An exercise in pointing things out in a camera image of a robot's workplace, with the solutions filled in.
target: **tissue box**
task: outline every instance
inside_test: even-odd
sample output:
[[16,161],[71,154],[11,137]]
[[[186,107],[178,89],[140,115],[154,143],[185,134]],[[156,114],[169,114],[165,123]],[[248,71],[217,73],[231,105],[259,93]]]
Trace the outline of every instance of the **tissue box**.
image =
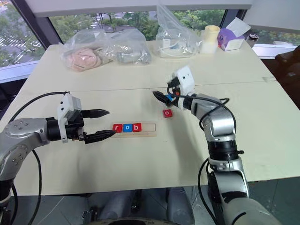
[[239,49],[243,40],[243,35],[236,37],[235,34],[227,28],[222,28],[217,37],[218,44],[224,51]]

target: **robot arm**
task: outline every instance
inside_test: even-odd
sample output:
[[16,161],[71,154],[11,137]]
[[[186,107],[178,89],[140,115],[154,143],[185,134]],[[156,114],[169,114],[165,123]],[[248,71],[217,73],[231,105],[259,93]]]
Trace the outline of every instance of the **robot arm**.
[[154,96],[167,106],[188,109],[200,120],[208,150],[208,190],[219,225],[279,225],[280,223],[258,202],[249,198],[248,184],[235,141],[236,122],[221,100],[194,93],[195,82],[188,67],[172,75],[167,92],[154,91]]
[[72,139],[86,144],[104,140],[115,131],[88,135],[83,130],[83,119],[107,114],[109,112],[102,109],[81,110],[80,99],[66,93],[58,107],[58,120],[23,118],[8,123],[0,133],[0,208],[7,205],[14,178],[33,149],[57,140],[66,143]]

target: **plastic bag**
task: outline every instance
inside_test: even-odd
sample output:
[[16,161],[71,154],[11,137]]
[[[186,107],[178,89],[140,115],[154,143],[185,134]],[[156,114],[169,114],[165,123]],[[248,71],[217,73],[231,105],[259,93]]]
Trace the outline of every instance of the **plastic bag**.
[[81,30],[64,45],[60,44],[64,64],[78,72],[110,62],[106,53],[109,37],[103,30]]
[[156,35],[155,53],[157,55],[185,58],[198,52],[200,37],[183,26],[166,6],[157,5],[157,18],[160,26]]
[[151,54],[146,45],[145,36],[137,29],[122,30],[110,34],[107,56],[120,63],[151,62]]

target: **white table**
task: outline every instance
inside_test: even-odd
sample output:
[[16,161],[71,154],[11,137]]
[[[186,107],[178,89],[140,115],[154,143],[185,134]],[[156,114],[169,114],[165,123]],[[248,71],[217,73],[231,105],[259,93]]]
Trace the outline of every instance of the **white table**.
[[[88,133],[110,128],[116,121],[141,120],[156,121],[157,136],[110,138],[88,145],[57,141],[38,148],[44,195],[195,185],[198,169],[208,156],[199,121],[189,111],[177,108],[172,108],[172,119],[164,119],[165,107],[151,93],[165,91],[165,81],[171,72],[186,64],[191,65],[196,93],[230,98],[228,107],[237,119],[237,145],[245,151],[242,159],[248,181],[300,175],[300,112],[245,43],[238,52],[228,52],[228,55],[218,51],[212,57],[199,55],[188,60],[154,58],[153,65],[145,67],[111,63],[81,74],[62,67],[56,60],[58,56],[56,46],[46,51],[1,120],[1,130],[14,112],[33,97],[54,90],[71,90],[81,99],[83,109],[103,108],[111,112],[100,119],[86,119],[84,128]],[[242,56],[252,67],[236,63]],[[47,66],[51,59],[53,72]],[[92,71],[106,71],[110,75],[96,75]],[[60,98],[41,99],[26,108],[20,117],[56,116]],[[24,161],[15,183],[20,195],[37,194],[38,170],[32,154]]]

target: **window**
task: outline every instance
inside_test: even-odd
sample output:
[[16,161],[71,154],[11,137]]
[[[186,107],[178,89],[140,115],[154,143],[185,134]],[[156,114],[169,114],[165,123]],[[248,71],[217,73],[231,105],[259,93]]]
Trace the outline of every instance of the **window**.
[[10,1],[0,2],[0,67],[39,60],[45,50]]
[[254,29],[251,29],[250,32],[259,36],[258,44],[283,45],[285,43],[282,42],[286,42],[294,46],[300,45],[300,34]]
[[[225,10],[174,11],[174,15],[187,27],[201,31],[206,25],[219,26]],[[83,29],[104,29],[116,32],[137,28],[147,40],[155,40],[158,31],[156,12],[97,13],[53,16],[50,20],[63,42]]]

